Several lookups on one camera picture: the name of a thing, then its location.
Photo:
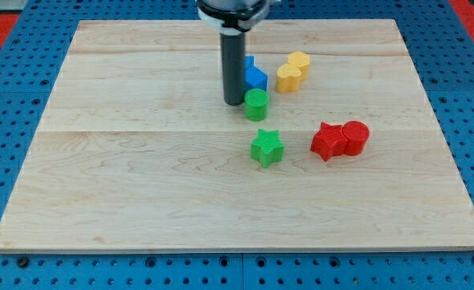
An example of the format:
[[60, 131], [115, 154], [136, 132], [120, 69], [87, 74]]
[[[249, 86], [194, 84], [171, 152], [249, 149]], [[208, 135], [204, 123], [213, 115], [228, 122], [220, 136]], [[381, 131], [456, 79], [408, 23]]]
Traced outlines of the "black white robot end mount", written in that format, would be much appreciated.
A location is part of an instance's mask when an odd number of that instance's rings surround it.
[[250, 31], [266, 19], [269, 0], [197, 0], [200, 20], [224, 35]]

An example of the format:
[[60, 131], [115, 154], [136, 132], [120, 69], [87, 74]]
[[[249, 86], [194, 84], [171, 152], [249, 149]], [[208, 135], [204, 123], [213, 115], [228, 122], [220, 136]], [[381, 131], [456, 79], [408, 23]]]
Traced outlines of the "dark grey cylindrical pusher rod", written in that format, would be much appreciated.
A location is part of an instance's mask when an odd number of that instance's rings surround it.
[[243, 103], [245, 90], [245, 36], [220, 35], [223, 98], [230, 106]]

